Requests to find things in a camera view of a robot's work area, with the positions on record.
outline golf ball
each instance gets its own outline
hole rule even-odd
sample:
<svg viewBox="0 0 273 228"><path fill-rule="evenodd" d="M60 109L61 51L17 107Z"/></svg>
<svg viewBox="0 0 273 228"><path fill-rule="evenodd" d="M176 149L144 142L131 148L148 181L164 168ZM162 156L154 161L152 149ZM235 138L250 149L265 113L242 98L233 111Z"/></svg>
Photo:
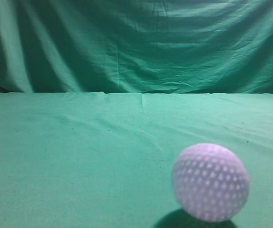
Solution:
<svg viewBox="0 0 273 228"><path fill-rule="evenodd" d="M173 165L175 197L193 217L225 221L245 205L250 181L241 160L229 149L200 143L183 150Z"/></svg>

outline green fabric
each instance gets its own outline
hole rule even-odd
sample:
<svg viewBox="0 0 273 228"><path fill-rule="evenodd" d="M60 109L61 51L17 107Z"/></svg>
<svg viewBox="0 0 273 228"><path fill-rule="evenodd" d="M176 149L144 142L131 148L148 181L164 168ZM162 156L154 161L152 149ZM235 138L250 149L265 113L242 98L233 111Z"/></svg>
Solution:
<svg viewBox="0 0 273 228"><path fill-rule="evenodd" d="M273 228L273 95L0 94L0 228L212 228L170 184L200 142L234 151L251 178L218 227Z"/></svg>
<svg viewBox="0 0 273 228"><path fill-rule="evenodd" d="M0 86L273 93L273 0L0 0Z"/></svg>

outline green tablecloth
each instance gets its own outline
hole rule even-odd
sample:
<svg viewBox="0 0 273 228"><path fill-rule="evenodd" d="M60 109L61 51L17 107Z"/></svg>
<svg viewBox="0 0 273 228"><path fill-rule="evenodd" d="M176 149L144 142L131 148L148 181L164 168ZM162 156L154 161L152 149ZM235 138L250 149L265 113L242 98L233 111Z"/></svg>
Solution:
<svg viewBox="0 0 273 228"><path fill-rule="evenodd" d="M170 185L200 142L249 171L235 227L273 228L273 95L0 94L0 228L204 227Z"/></svg>

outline green sheet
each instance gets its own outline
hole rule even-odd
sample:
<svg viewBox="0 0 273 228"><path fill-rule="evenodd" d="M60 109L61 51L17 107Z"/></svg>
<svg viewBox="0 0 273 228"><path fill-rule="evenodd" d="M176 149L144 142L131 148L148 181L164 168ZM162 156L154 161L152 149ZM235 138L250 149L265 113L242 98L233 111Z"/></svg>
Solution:
<svg viewBox="0 0 273 228"><path fill-rule="evenodd" d="M200 142L236 152L251 178L222 227L273 228L273 95L0 94L0 228L207 228L170 184Z"/></svg>
<svg viewBox="0 0 273 228"><path fill-rule="evenodd" d="M0 0L0 86L273 93L273 0Z"/></svg>

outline white golf ball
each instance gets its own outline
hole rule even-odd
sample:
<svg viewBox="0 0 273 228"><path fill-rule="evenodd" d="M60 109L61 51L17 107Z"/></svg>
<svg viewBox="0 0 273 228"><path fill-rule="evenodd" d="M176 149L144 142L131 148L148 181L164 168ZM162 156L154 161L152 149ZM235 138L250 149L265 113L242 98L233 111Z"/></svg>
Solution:
<svg viewBox="0 0 273 228"><path fill-rule="evenodd" d="M250 181L240 159L227 148L200 143L186 148L173 166L177 201L197 219L225 221L245 205Z"/></svg>

